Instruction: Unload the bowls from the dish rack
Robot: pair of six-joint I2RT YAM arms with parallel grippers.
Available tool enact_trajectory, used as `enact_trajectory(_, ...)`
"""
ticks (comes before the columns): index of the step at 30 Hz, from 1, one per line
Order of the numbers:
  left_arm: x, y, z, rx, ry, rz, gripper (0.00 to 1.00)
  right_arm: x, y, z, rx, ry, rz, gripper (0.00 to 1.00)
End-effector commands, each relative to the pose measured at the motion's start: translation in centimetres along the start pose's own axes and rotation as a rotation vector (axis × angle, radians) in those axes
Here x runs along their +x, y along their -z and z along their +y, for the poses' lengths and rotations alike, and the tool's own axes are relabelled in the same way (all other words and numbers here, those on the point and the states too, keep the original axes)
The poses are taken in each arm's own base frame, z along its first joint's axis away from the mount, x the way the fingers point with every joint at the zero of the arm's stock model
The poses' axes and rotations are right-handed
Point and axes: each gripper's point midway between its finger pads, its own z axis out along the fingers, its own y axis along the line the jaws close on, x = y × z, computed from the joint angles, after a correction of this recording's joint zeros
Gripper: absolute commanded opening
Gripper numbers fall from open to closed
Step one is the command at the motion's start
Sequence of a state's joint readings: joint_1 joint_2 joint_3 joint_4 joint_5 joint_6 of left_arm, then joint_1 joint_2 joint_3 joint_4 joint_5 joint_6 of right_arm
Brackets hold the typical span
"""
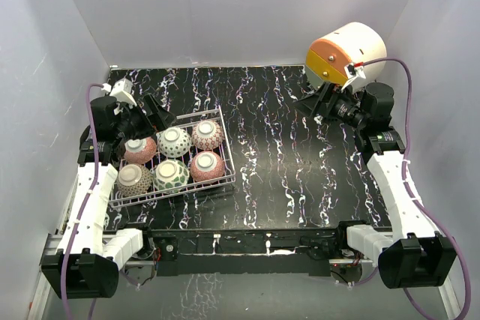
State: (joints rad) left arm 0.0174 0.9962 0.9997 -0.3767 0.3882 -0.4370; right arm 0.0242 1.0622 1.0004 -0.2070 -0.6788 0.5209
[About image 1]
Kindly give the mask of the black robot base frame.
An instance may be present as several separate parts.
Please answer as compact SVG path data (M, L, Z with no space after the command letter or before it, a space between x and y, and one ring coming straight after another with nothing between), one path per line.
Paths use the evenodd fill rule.
M152 266L158 277L188 274L308 274L371 265L348 250L339 228L172 229L141 227L145 241L126 267Z

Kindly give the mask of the white wire dish rack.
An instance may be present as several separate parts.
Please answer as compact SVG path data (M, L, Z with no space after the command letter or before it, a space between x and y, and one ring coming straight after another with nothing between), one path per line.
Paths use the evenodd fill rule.
M198 193L199 191L210 190L216 187L234 184L236 182L236 170L233 162L228 131L226 129L223 116L224 114L222 112L222 108L218 106L215 109L178 115L177 119L172 123L172 126L185 129L187 132L189 132L189 134L192 134L194 126L201 121L216 121L220 125L223 134L223 140L222 143L219 144L219 147L214 149L214 152L220 156L223 164L225 165L225 172L222 177L216 178L214 182L210 184L207 181L197 182L192 178L189 178L189 181L186 185L172 188L169 193L167 191L156 190L155 188L150 187L146 193L129 197L121 197L121 193L119 192L117 185L114 185L109 198L109 206L113 209L119 209L148 203L154 200L163 200L174 196L184 196L189 193Z

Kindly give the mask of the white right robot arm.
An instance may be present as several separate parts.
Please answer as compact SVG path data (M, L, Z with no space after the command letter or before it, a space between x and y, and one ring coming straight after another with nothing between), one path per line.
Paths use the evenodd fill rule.
M445 282L457 253L413 202L413 183L402 170L406 148L390 125L394 103L393 88L383 83L366 85L356 99L349 88L324 82L294 106L309 118L339 120L354 129L355 146L387 207L391 236L365 221L342 221L335 251L345 258L363 254L389 289L437 287Z

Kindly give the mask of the white bowl green leaves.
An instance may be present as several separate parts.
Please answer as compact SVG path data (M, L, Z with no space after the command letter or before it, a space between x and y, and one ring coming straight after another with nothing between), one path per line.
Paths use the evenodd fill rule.
M153 188L164 193L179 192L179 187L186 186L190 177L188 168L179 160L164 160L151 173Z

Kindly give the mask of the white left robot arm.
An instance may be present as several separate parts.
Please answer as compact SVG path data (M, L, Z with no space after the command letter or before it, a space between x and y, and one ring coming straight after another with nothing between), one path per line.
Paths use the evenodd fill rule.
M132 255L147 259L153 238L139 229L119 230L103 242L104 218L119 174L125 143L165 130L176 116L150 94L138 105L106 95L87 102L89 124L79 139L77 185L60 244L40 262L43 275L63 301L111 298L119 272Z

